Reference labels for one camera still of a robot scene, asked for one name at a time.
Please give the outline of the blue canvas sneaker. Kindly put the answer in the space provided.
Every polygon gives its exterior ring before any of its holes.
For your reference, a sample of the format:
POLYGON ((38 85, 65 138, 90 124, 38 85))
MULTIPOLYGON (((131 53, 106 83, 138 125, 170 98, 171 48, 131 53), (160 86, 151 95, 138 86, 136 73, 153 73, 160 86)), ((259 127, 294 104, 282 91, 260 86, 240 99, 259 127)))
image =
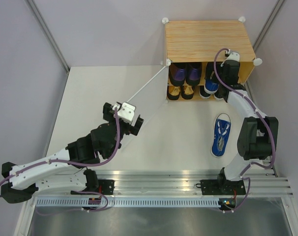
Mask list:
POLYGON ((215 94, 218 90, 218 83, 216 82, 214 74, 214 62, 208 62, 205 70, 205 84, 204 90, 208 94, 215 94))
POLYGON ((220 113, 214 123, 211 153, 220 158, 224 155, 231 132, 231 119, 227 113, 220 113))

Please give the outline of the white cabinet door panel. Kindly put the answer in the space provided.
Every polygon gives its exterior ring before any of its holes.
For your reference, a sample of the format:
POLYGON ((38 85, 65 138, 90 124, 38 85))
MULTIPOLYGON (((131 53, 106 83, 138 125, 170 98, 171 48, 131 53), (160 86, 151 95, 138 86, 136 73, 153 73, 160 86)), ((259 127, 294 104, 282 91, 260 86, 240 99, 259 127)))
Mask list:
POLYGON ((144 122, 137 136, 124 136, 121 141, 122 148, 126 148, 132 140, 140 137, 147 123, 166 102, 167 81, 168 67, 164 66, 127 101, 136 107, 132 124, 135 125, 137 117, 141 117, 144 122))

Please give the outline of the black white sneaker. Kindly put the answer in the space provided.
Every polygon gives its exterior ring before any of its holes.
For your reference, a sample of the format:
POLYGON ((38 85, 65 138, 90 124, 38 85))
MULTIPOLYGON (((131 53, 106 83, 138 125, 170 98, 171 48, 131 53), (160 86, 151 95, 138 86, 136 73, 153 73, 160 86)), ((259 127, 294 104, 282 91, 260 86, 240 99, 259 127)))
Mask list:
POLYGON ((216 100, 223 100, 222 95, 218 91, 213 96, 216 100))
POLYGON ((202 99, 208 99, 211 96, 209 93, 207 93, 205 91, 205 87, 204 86, 200 86, 200 88, 199 88, 199 95, 200 95, 200 97, 202 99))

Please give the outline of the purple pointed loafer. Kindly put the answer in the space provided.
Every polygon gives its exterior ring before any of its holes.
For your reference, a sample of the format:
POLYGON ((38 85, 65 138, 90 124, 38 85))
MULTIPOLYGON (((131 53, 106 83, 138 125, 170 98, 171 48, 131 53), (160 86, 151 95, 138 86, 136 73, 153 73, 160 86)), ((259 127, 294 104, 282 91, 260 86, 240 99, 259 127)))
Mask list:
POLYGON ((186 79, 186 63, 171 63, 169 66, 169 79, 173 86, 182 86, 186 79))
POLYGON ((187 64, 186 82, 190 86, 196 86, 200 83, 202 74, 201 62, 189 62, 187 64))

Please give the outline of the gold loafer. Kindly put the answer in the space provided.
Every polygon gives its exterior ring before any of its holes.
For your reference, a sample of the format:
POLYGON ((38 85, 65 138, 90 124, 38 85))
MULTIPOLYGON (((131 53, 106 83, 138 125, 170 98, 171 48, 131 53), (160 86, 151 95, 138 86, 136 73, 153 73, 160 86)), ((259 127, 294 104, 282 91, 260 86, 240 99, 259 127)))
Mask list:
POLYGON ((194 96, 194 87, 190 85, 185 85, 181 87, 181 96, 185 100, 190 100, 194 96))
POLYGON ((178 100, 181 93, 181 86, 169 85, 167 88, 167 98, 171 101, 178 100))

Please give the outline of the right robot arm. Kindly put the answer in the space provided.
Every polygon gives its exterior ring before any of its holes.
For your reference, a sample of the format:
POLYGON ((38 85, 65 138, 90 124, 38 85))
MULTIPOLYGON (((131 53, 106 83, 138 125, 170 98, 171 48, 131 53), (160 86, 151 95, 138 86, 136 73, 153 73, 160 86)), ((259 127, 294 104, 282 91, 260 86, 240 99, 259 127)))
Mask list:
POLYGON ((239 68, 240 62, 236 59, 213 63, 219 94, 243 119, 237 140, 237 154, 220 170, 214 183, 221 194, 228 194, 235 187, 237 193, 244 195, 246 172, 253 166, 268 170, 275 162, 278 119, 263 113, 249 98, 245 87, 237 83, 239 68))

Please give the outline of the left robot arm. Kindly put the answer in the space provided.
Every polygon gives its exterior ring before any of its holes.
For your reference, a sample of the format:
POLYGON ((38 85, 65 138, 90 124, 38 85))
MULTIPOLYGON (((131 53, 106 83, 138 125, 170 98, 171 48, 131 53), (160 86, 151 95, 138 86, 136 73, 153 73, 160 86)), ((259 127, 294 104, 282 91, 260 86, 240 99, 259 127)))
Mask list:
POLYGON ((3 163, 0 198, 17 204, 45 191, 64 190, 72 194, 99 192, 94 167, 108 164, 121 148, 125 135, 137 136, 144 119, 135 117, 136 107, 127 103, 103 105, 105 123, 51 156, 15 165, 3 163))

